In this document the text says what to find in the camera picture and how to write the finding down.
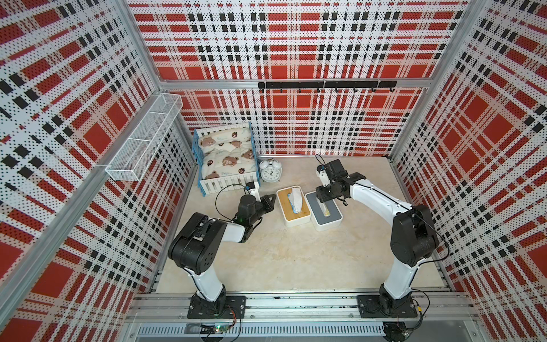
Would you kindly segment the blue tissue paper pack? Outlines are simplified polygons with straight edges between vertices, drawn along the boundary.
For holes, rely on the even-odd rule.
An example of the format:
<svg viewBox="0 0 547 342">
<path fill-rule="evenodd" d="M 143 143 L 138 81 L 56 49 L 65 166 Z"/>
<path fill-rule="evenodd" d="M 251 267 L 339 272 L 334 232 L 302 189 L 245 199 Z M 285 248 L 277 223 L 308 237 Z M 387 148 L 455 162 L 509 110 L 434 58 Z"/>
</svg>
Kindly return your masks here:
<svg viewBox="0 0 547 342">
<path fill-rule="evenodd" d="M 300 187 L 293 187 L 287 195 L 294 214 L 302 212 L 303 198 Z"/>
</svg>

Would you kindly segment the yellow tissue paper pack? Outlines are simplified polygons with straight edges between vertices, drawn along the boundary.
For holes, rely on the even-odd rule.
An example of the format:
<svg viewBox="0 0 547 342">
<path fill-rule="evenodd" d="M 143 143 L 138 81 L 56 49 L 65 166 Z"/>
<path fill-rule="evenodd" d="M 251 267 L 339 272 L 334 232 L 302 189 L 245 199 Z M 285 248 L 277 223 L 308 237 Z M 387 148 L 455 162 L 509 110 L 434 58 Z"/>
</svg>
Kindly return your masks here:
<svg viewBox="0 0 547 342">
<path fill-rule="evenodd" d="M 320 202 L 319 205 L 320 205 L 320 208 L 321 208 L 321 210 L 322 210 L 322 212 L 323 212 L 323 215 L 324 215 L 325 217 L 330 216 L 330 211 L 329 211 L 329 209 L 327 208 L 326 203 Z"/>
</svg>

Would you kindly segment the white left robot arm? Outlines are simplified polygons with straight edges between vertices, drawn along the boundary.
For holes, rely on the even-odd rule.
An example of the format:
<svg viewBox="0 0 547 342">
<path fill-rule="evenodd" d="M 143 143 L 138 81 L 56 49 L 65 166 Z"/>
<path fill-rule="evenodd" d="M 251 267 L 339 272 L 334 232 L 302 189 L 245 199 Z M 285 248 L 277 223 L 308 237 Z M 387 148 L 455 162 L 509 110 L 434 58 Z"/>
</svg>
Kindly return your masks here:
<svg viewBox="0 0 547 342">
<path fill-rule="evenodd" d="M 213 266 L 222 242 L 245 243 L 274 210 L 276 195 L 256 199 L 241 197 L 238 212 L 231 221 L 210 218 L 195 212 L 171 242 L 168 257 L 183 269 L 196 287 L 190 299 L 188 319 L 241 319 L 246 296 L 228 296 Z"/>
</svg>

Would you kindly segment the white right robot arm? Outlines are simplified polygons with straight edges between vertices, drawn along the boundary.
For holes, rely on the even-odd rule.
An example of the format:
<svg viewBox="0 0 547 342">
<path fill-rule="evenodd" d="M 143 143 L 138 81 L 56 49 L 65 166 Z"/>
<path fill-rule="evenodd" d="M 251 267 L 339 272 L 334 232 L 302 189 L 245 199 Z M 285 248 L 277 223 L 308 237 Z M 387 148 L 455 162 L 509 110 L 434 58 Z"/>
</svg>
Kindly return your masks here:
<svg viewBox="0 0 547 342">
<path fill-rule="evenodd" d="M 322 183 L 316 188 L 319 202 L 346 203 L 347 199 L 353 199 L 391 226 L 393 265 L 377 295 L 358 297 L 360 315 L 363 318 L 420 316 L 412 298 L 412 283 L 420 267 L 432 261 L 430 257 L 439 246 L 430 209 L 389 195 L 359 172 L 350 174 L 339 160 L 325 162 L 320 155 L 316 155 L 316 159 L 319 162 L 316 175 Z"/>
</svg>

